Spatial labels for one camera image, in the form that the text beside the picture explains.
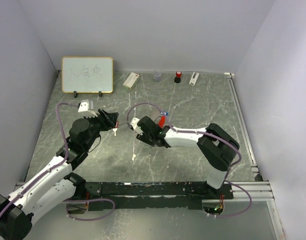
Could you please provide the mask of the red tagged key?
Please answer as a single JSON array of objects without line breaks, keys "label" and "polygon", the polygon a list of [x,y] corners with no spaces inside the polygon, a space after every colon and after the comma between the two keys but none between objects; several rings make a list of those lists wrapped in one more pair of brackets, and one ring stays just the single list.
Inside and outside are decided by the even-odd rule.
[{"label": "red tagged key", "polygon": [[114,133],[114,136],[116,136],[116,132],[117,132],[117,130],[118,130],[118,126],[119,126],[119,121],[116,122],[115,127],[112,129],[112,130],[113,130],[113,133]]}]

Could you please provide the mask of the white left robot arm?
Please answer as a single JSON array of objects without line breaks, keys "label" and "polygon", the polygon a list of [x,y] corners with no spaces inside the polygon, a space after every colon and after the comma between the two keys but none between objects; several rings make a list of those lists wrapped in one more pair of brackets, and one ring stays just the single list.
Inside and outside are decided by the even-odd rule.
[{"label": "white left robot arm", "polygon": [[86,159],[101,132],[118,125],[117,112],[103,109],[75,120],[64,145],[52,160],[30,181],[0,195],[0,236],[5,240],[22,240],[32,226],[63,201],[89,203],[86,181],[74,170]]}]

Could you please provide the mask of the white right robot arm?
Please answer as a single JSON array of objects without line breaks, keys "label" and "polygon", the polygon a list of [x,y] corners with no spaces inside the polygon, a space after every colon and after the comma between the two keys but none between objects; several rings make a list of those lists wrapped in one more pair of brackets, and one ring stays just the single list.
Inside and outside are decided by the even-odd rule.
[{"label": "white right robot arm", "polygon": [[211,165],[205,194],[211,199],[222,193],[222,184],[235,156],[241,157],[240,145],[215,123],[206,128],[188,129],[169,125],[160,127],[150,117],[133,118],[131,128],[136,138],[152,147],[197,147]]}]

